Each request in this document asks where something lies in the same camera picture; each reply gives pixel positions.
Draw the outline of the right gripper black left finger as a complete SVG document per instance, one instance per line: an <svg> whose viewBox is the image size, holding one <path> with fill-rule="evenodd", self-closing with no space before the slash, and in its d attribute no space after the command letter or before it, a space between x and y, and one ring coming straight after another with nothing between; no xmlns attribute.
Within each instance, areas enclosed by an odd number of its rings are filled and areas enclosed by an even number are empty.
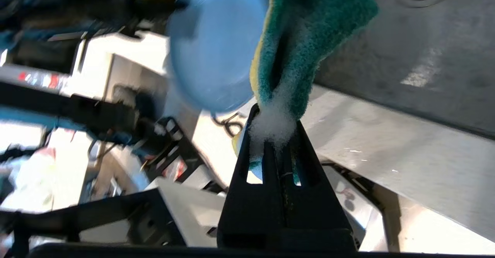
<svg viewBox="0 0 495 258"><path fill-rule="evenodd" d="M262 184L247 181L251 151L262 148ZM285 225L275 153L245 130L217 228L218 248L280 250Z"/></svg>

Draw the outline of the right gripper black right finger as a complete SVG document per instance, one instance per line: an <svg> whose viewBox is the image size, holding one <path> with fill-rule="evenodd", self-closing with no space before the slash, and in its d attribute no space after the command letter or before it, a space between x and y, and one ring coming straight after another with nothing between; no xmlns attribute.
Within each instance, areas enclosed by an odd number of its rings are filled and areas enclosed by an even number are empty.
<svg viewBox="0 0 495 258"><path fill-rule="evenodd" d="M301 122L282 152L285 226L297 250L355 251L352 227Z"/></svg>

